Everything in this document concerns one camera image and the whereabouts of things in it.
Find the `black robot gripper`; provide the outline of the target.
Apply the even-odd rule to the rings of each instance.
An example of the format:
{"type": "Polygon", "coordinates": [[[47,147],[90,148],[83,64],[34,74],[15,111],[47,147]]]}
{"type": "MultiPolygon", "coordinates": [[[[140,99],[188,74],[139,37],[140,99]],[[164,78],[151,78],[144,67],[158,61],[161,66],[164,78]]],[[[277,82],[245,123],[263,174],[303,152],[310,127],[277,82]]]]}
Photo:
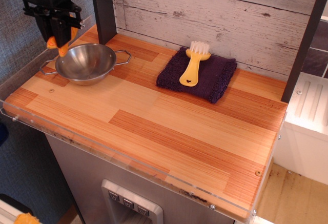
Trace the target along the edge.
{"type": "Polygon", "coordinates": [[[26,15],[36,16],[37,26],[45,42],[55,37],[58,47],[62,47],[71,39],[71,27],[81,29],[81,7],[71,0],[22,0],[26,15]],[[51,17],[62,17],[63,20],[51,17]]]}

